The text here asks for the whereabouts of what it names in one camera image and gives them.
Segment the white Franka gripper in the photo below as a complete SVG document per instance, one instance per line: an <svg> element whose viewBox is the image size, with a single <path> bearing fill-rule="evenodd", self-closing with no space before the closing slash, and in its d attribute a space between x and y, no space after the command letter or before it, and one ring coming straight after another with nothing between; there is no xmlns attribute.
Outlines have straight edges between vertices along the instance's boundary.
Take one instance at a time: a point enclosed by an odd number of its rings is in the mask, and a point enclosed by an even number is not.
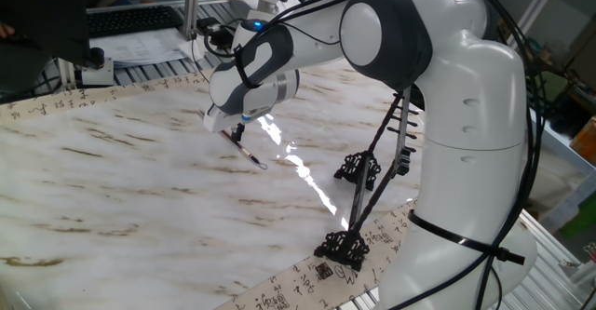
<svg viewBox="0 0 596 310"><path fill-rule="evenodd" d="M203 116L203 125L210 132L231 129L231 141L241 142L245 126L242 114L228 115L212 103Z"/></svg>

